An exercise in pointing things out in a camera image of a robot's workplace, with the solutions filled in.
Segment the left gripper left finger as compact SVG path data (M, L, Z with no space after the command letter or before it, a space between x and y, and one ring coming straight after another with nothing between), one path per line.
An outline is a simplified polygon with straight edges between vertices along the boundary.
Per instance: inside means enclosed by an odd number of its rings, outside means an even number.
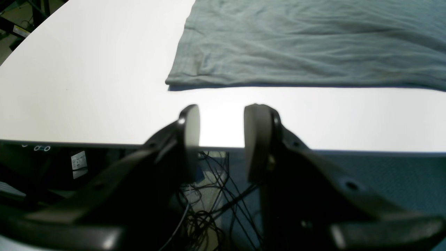
M169 241L162 227L172 196L195 181L199 138L200 111L192 104L69 198L24 216L1 217L1 236L50 250L159 249Z

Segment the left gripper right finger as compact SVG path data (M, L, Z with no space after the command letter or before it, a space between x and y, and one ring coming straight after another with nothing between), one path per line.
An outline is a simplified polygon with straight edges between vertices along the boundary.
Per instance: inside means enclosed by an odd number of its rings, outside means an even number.
M244 108L244 149L268 251L430 251L445 239L444 217L385 199L306 146L274 108Z

